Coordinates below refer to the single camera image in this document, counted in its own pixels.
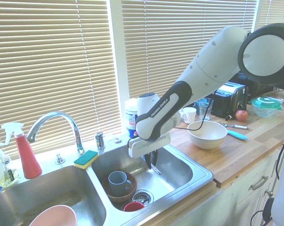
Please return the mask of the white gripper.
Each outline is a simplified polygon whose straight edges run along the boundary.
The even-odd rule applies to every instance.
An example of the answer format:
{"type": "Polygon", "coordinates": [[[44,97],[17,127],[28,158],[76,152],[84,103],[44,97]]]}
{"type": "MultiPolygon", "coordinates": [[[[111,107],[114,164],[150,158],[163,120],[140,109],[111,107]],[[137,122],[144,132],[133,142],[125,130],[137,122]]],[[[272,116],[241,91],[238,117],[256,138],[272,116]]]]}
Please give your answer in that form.
{"type": "Polygon", "coordinates": [[[151,164],[156,165],[158,159],[158,150],[171,142],[169,132],[161,135],[156,141],[149,142],[141,138],[134,138],[129,141],[128,153],[131,158],[138,158],[145,155],[147,167],[151,169],[151,164]]]}

